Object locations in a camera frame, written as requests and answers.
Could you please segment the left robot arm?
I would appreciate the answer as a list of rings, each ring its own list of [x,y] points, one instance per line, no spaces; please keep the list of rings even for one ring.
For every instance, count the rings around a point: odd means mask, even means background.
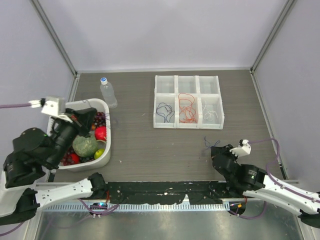
[[[65,114],[69,120],[55,117],[50,134],[31,127],[12,141],[13,152],[4,161],[0,179],[2,226],[30,220],[37,211],[58,202],[78,198],[100,200],[106,195],[107,184],[98,172],[56,189],[32,189],[35,181],[46,174],[44,168],[58,169],[77,136],[89,136],[97,110],[66,108]]]

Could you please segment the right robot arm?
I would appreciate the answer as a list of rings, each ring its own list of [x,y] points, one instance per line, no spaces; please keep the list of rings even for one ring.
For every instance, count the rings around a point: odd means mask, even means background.
[[[263,200],[296,215],[302,223],[319,228],[320,194],[284,182],[255,165],[239,164],[238,158],[248,156],[251,150],[247,140],[237,147],[210,147],[212,166],[226,180],[226,193],[233,198],[242,195]]]

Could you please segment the purple grape bunch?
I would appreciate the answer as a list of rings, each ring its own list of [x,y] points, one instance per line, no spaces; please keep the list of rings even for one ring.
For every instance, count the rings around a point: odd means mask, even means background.
[[[93,120],[93,123],[91,125],[91,129],[95,130],[99,127],[105,127],[106,126],[106,116],[103,112],[98,112]]]

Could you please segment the red apple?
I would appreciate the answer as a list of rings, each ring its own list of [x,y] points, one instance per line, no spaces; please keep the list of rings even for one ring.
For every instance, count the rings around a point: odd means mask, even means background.
[[[107,128],[105,126],[97,127],[94,131],[94,136],[97,141],[107,141]]]

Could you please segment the white fruit basket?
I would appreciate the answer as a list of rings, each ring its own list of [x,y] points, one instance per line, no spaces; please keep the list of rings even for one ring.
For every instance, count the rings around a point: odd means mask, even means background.
[[[103,112],[106,114],[106,140],[105,142],[100,142],[98,145],[100,147],[104,147],[105,150],[102,155],[94,159],[92,161],[88,161],[85,163],[78,163],[73,165],[63,165],[62,163],[59,164],[59,170],[68,170],[71,172],[80,172],[92,169],[98,169],[105,166],[111,157],[111,123],[110,123],[110,110],[108,105],[101,99],[98,98],[90,98],[86,100],[79,100],[79,101],[72,101],[65,103],[65,108],[70,108],[75,111],[87,109],[89,107],[96,108],[98,112]]]

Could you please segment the green melon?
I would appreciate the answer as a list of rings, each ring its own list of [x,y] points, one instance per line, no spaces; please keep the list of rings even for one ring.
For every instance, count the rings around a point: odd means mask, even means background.
[[[88,137],[78,135],[72,143],[72,148],[82,158],[92,157],[98,150],[98,142],[92,134]]]

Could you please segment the clear plastic water bottle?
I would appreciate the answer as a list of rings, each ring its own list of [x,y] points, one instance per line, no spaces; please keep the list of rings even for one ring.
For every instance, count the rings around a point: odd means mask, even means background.
[[[100,79],[100,91],[105,103],[110,109],[114,109],[118,106],[113,86],[106,77]]]

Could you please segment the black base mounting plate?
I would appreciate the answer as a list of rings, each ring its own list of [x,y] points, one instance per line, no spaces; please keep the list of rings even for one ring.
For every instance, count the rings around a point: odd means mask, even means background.
[[[192,205],[220,204],[223,199],[244,199],[243,193],[225,181],[131,181],[108,182],[103,191],[88,200],[106,200],[112,204],[174,205],[188,197]]]

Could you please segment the white six-compartment organizer tray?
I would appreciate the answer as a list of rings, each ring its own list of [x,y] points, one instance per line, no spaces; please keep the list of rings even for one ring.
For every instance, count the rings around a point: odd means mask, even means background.
[[[222,130],[225,113],[218,76],[156,75],[155,129]]]

